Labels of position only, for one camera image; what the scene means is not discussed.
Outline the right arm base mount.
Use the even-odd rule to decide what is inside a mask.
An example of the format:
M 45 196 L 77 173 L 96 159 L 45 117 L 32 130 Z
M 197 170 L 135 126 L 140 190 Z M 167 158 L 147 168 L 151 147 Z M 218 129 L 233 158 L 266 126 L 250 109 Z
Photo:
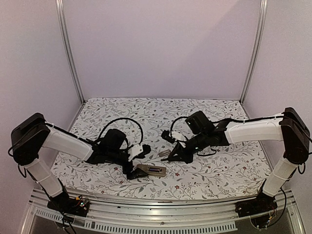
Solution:
M 249 217 L 257 229 L 267 228 L 276 215 L 277 203 L 274 198 L 255 198 L 235 203 L 239 217 Z

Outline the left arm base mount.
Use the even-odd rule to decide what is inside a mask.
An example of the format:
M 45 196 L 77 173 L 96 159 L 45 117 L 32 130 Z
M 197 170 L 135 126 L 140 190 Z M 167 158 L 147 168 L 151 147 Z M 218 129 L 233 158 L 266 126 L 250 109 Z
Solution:
M 90 200 L 82 198 L 81 195 L 78 198 L 71 198 L 67 194 L 60 194 L 49 198 L 47 208 L 62 214 L 86 217 L 90 208 Z

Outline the beige remote control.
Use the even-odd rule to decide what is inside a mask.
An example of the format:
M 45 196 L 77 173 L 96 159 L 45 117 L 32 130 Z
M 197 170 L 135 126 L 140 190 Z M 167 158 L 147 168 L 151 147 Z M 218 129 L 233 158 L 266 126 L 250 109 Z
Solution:
M 140 168 L 141 170 L 143 170 L 150 176 L 158 176 L 158 177 L 166 176 L 165 167 L 153 166 L 153 165 L 147 165 L 147 164 L 138 164 L 136 167 Z

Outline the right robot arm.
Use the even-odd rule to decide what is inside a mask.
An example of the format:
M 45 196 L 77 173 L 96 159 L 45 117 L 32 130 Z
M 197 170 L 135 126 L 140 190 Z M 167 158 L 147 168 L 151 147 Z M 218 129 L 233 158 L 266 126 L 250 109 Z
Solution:
M 192 138 L 188 139 L 173 130 L 164 130 L 161 134 L 164 140 L 175 144 L 166 161 L 188 164 L 193 161 L 194 154 L 207 147 L 229 146 L 245 141 L 275 140 L 284 143 L 283 156 L 263 182 L 259 197 L 252 202 L 252 208 L 257 213 L 270 206 L 270 197 L 278 193 L 296 168 L 305 164 L 310 155 L 310 131 L 292 107 L 271 117 L 247 120 L 225 118 L 215 122 L 209 120 L 202 111 L 197 111 L 185 117 L 185 122 L 194 134 Z

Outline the beige battery cover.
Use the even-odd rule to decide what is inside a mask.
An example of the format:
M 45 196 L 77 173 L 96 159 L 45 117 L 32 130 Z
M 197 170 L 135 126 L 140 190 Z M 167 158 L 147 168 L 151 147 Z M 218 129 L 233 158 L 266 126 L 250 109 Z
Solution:
M 171 153 L 170 150 L 165 150 L 165 151 L 160 152 L 158 155 L 159 155 L 159 157 L 166 157 L 166 156 L 168 156 L 170 153 Z

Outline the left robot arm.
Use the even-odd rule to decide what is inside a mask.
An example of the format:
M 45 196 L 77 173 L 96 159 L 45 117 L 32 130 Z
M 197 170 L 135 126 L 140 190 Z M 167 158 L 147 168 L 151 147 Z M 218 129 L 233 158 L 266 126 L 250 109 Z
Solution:
M 45 190 L 50 201 L 61 211 L 69 211 L 73 204 L 63 184 L 45 162 L 39 158 L 41 148 L 66 153 L 89 164 L 111 163 L 122 167 L 128 180 L 148 174 L 133 165 L 135 158 L 144 158 L 151 147 L 146 144 L 129 144 L 127 136 L 118 129 L 104 128 L 94 141 L 82 139 L 47 122 L 41 113 L 35 113 L 11 132 L 8 155 L 24 167 Z

